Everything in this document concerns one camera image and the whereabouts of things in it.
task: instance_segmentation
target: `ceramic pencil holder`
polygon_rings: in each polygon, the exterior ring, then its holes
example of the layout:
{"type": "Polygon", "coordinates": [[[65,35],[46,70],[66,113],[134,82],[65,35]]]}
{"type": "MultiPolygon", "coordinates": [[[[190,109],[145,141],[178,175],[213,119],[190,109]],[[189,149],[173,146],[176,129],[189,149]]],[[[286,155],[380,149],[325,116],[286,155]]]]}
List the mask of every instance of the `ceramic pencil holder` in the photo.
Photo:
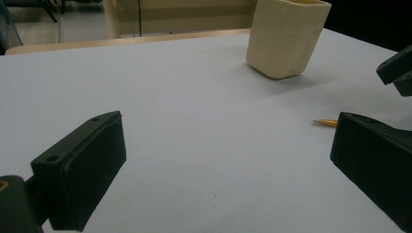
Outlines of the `ceramic pencil holder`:
{"type": "Polygon", "coordinates": [[[257,0],[247,62],[272,79],[302,73],[330,7],[319,0],[257,0]]]}

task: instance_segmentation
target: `black mechanical part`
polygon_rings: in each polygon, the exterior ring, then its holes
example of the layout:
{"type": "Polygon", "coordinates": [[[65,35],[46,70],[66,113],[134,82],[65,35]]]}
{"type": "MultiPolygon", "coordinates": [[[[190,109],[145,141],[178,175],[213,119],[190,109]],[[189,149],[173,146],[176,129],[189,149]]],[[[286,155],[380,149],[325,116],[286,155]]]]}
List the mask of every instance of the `black mechanical part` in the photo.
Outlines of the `black mechanical part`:
{"type": "Polygon", "coordinates": [[[91,118],[35,158],[34,175],[24,185],[22,179],[0,178],[0,183],[6,183],[3,190],[0,186],[0,207],[5,213],[0,216],[0,232],[42,232],[15,227],[39,229],[47,219],[54,230],[83,231],[125,160],[120,112],[91,118]],[[11,202],[3,209],[3,202],[9,200],[29,204],[11,202]],[[3,216],[9,218],[7,225],[3,216]]]}
{"type": "Polygon", "coordinates": [[[412,132],[341,113],[330,159],[399,228],[412,232],[412,132]]]}
{"type": "Polygon", "coordinates": [[[376,72],[384,84],[394,83],[401,96],[412,96],[412,45],[379,65],[376,72]]]}

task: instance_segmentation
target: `pencil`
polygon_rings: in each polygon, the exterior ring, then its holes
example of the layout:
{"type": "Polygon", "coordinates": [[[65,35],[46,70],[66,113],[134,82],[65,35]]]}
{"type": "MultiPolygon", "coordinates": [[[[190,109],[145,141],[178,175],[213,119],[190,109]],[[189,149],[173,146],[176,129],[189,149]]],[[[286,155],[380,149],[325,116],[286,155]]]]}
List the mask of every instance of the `pencil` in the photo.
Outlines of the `pencil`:
{"type": "Polygon", "coordinates": [[[313,120],[316,123],[330,126],[330,127],[336,127],[337,126],[337,120],[336,119],[315,119],[313,120]]]}

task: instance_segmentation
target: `floor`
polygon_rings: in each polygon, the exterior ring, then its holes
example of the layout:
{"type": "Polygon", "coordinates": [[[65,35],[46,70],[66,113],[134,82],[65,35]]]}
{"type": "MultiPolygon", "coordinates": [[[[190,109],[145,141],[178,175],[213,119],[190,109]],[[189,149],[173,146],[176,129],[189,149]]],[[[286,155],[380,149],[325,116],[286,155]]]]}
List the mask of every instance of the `floor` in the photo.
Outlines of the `floor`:
{"type": "MultiPolygon", "coordinates": [[[[102,2],[67,1],[64,15],[54,14],[57,22],[53,22],[42,8],[9,8],[9,11],[24,45],[109,38],[102,2]]],[[[18,46],[18,41],[11,44],[18,46]]]]}

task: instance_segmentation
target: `white table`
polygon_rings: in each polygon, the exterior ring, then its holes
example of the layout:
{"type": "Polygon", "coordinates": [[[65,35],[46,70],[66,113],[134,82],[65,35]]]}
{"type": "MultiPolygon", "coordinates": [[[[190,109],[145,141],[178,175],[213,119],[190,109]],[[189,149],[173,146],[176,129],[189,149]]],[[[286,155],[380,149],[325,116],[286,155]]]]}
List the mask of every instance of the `white table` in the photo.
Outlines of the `white table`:
{"type": "Polygon", "coordinates": [[[395,53],[324,30],[307,70],[273,81],[246,63],[248,39],[0,57],[1,175],[28,179],[37,155],[120,110],[128,159],[85,232],[401,232],[312,123],[350,112],[410,129],[410,99],[375,72],[395,53]]]}

